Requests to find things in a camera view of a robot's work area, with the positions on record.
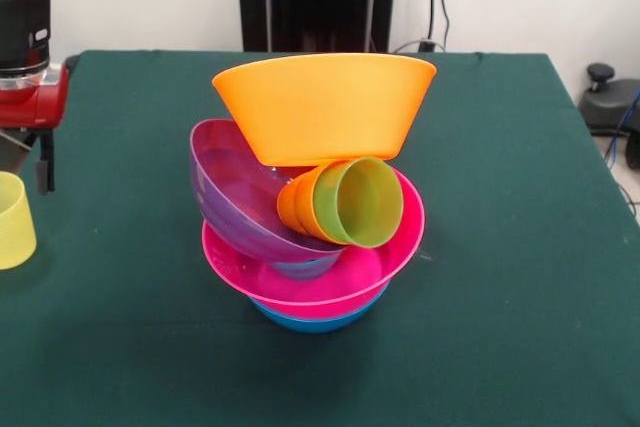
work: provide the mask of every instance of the yellow cup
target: yellow cup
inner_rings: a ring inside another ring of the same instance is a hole
[[[27,193],[20,177],[0,172],[0,270],[25,262],[36,250]]]

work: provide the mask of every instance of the blue bowl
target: blue bowl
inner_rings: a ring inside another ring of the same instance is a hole
[[[360,317],[362,317],[371,307],[375,304],[384,291],[387,290],[389,284],[385,285],[384,289],[380,291],[380,293],[371,300],[368,304],[360,307],[358,310],[354,312],[343,315],[341,317],[334,317],[332,319],[324,319],[324,320],[305,320],[305,319],[297,319],[295,317],[289,317],[288,315],[280,314],[270,308],[262,305],[255,299],[249,297],[249,300],[254,303],[254,305],[262,312],[267,318],[275,322],[276,324],[284,327],[285,329],[293,330],[295,332],[301,332],[303,334],[324,334],[327,332],[333,332],[334,330],[342,329],[347,325],[354,323]]]

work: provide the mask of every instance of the plastic cup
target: plastic cup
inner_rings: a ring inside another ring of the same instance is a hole
[[[324,170],[313,210],[321,229],[338,243],[375,248],[393,237],[403,211],[402,186],[393,169],[364,157]]]
[[[278,195],[278,216],[289,228],[327,242],[346,244],[327,235],[320,227],[313,207],[313,194],[318,178],[331,167],[331,162],[305,172],[287,184]]]
[[[282,223],[291,230],[295,230],[299,234],[309,235],[298,220],[298,214],[296,212],[296,191],[301,180],[302,175],[299,175],[285,185],[278,194],[278,216],[280,220],[282,220]]]
[[[0,270],[24,263],[36,250],[36,232],[24,183],[0,172]]]

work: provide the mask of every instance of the purple bowl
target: purple bowl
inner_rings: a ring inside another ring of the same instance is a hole
[[[266,262],[297,263],[345,248],[298,234],[276,209],[284,185],[309,168],[258,162],[232,120],[210,119],[191,131],[191,185],[205,220],[225,242]]]

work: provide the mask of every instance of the orange cup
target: orange cup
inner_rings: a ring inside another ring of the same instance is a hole
[[[299,175],[285,185],[280,191],[280,194],[278,194],[278,216],[284,225],[290,229],[295,230],[299,234],[309,235],[298,220],[298,214],[296,213],[296,191],[301,180],[302,175]]]
[[[313,210],[313,191],[316,182],[320,174],[331,165],[334,163],[327,162],[319,165],[287,184],[278,195],[278,216],[287,227],[296,232],[344,245],[344,242],[336,242],[322,230]]]

